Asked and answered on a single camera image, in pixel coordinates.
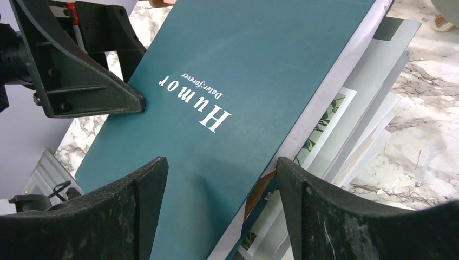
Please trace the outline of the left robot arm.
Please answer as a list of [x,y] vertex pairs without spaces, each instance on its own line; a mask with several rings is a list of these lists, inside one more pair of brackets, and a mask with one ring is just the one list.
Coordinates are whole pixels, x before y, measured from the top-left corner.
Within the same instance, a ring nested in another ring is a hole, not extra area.
[[128,81],[146,49],[124,7],[85,1],[11,1],[19,31],[1,25],[1,109],[6,85],[33,91],[49,118],[139,113]]

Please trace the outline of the teal Humor book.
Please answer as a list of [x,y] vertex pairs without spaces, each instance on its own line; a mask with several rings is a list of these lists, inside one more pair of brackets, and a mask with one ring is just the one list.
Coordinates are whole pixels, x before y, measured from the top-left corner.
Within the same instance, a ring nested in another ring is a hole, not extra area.
[[151,259],[225,259],[243,207],[292,158],[371,42],[390,1],[178,1],[76,172],[91,192],[169,163]]

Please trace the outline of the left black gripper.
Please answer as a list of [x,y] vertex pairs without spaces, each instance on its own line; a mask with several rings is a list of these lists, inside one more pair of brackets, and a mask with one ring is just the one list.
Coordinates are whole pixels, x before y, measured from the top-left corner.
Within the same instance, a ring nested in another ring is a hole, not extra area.
[[85,1],[11,1],[9,83],[33,91],[49,118],[139,113],[128,85],[146,48],[124,7]]

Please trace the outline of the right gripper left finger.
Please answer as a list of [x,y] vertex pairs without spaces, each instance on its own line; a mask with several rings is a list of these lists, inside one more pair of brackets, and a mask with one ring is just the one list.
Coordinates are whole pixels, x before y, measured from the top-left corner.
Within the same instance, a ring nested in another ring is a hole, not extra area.
[[45,211],[1,216],[1,259],[149,259],[168,161]]

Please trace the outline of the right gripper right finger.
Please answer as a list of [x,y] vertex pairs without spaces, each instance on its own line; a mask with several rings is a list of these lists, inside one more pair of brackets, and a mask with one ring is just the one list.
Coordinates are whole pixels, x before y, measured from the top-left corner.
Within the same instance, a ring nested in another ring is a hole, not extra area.
[[458,259],[458,202],[410,211],[370,201],[280,157],[295,259]]

